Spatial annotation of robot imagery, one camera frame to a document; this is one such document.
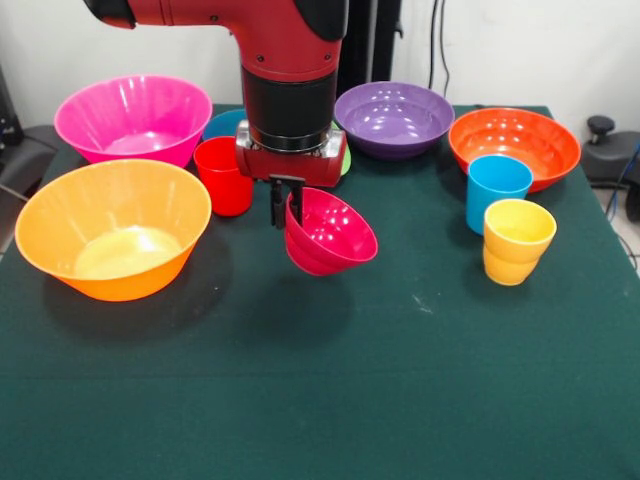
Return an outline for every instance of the orange bowl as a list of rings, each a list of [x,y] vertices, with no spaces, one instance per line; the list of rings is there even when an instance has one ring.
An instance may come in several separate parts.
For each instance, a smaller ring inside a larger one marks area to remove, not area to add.
[[[465,173],[483,155],[503,154],[533,172],[529,192],[543,190],[573,170],[580,143],[549,117],[516,108],[485,108],[462,115],[449,130],[449,143]]]
[[[180,273],[211,218],[204,185],[154,160],[116,160],[57,178],[20,212],[16,244],[34,267],[89,297],[151,295]]]

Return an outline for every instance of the red-orange bowl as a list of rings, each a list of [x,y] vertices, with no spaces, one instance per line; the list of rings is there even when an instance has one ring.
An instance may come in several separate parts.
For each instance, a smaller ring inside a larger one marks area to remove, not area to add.
[[[449,143],[460,165],[483,155],[508,155],[533,172],[529,192],[544,190],[565,177],[580,161],[580,143],[549,117],[517,108],[484,108],[462,115],[449,130]]]

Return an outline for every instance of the green bowl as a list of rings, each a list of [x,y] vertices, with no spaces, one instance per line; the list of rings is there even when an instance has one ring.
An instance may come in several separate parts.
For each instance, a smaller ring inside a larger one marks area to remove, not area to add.
[[[340,128],[333,122],[333,126],[335,128]],[[342,160],[342,171],[340,172],[340,176],[343,177],[347,174],[349,169],[351,168],[351,150],[349,149],[349,144],[347,143],[347,150],[344,152],[344,159]]]

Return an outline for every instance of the red cup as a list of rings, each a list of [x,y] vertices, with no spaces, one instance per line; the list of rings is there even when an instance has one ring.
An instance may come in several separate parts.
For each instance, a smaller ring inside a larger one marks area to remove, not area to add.
[[[193,159],[216,214],[235,217],[249,210],[253,179],[238,170],[235,137],[216,137],[201,143]]]

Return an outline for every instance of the chair knob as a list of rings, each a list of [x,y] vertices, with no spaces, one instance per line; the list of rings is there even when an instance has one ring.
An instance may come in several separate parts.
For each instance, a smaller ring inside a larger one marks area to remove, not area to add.
[[[605,117],[604,115],[594,115],[593,117],[589,117],[589,119],[587,120],[587,126],[593,134],[591,143],[598,143],[600,137],[606,135],[614,128],[616,128],[615,122],[609,117]]]

